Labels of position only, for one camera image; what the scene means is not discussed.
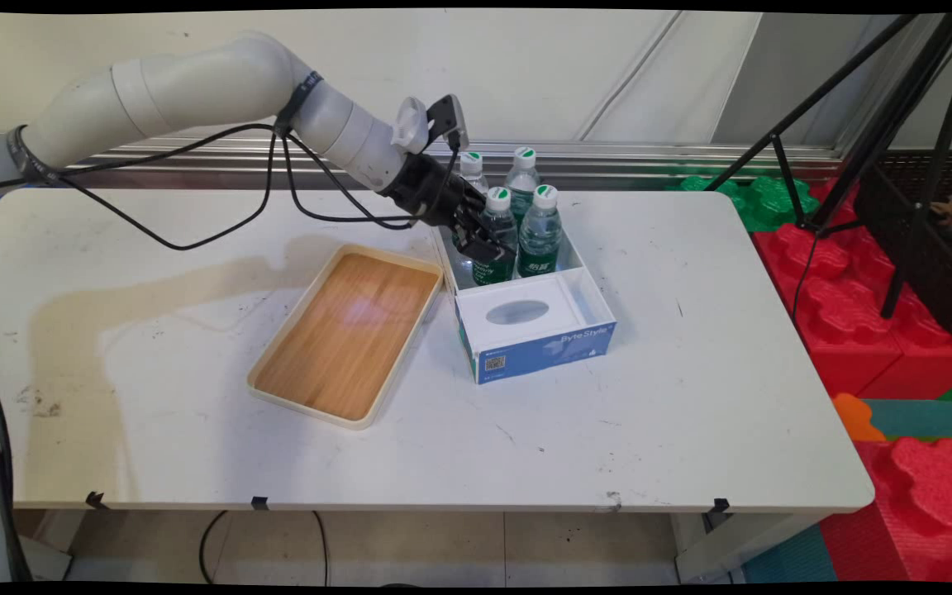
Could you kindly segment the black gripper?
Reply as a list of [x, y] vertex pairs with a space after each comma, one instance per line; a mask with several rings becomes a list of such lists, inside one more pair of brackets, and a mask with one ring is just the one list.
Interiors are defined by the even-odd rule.
[[428, 226], [453, 231], [455, 249], [466, 259], [481, 264], [516, 259], [516, 249], [479, 221], [486, 210], [486, 196], [429, 155], [408, 155], [380, 195]]

